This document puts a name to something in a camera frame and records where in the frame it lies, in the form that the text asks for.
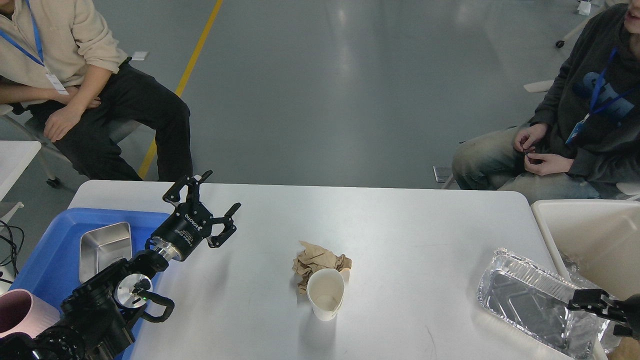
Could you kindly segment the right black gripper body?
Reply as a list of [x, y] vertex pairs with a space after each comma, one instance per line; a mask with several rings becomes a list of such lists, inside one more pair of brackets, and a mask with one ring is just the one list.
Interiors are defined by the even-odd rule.
[[626, 317], [626, 324], [629, 328], [630, 336], [640, 340], [640, 294], [629, 296], [623, 301], [623, 312]]

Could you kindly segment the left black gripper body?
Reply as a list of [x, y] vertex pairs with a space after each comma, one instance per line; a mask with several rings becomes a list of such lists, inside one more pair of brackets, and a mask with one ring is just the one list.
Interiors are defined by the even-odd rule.
[[201, 203], [179, 203], [150, 235], [151, 249], [165, 260], [185, 261], [213, 228], [213, 214]]

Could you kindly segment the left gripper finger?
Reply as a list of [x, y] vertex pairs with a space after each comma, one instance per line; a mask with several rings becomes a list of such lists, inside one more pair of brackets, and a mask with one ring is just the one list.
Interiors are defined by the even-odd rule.
[[222, 224], [222, 231], [218, 235], [210, 235], [206, 238], [207, 244], [210, 248], [220, 248], [230, 237], [233, 235], [237, 227], [234, 224], [233, 215], [242, 207], [240, 202], [234, 203], [221, 217], [211, 217], [210, 223], [212, 226]]
[[[200, 186], [213, 174], [212, 170], [205, 171], [201, 175], [184, 176], [178, 181], [174, 182], [169, 189], [163, 194], [162, 200], [171, 204], [175, 208], [180, 205], [199, 205], [200, 201]], [[181, 191], [186, 187], [187, 193], [185, 201], [181, 201]]]

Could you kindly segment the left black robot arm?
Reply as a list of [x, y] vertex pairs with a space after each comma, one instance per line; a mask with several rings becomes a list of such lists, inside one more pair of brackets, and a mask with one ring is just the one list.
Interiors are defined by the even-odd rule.
[[164, 194], [174, 212], [154, 230], [144, 250], [119, 259], [71, 292], [61, 318], [30, 335], [10, 330], [1, 337], [3, 360], [114, 360], [134, 344], [137, 321], [166, 321], [175, 303], [153, 292], [153, 277], [172, 260], [183, 262], [206, 240], [219, 248], [237, 230], [240, 203], [214, 217], [200, 199], [200, 186], [212, 174], [185, 176]]

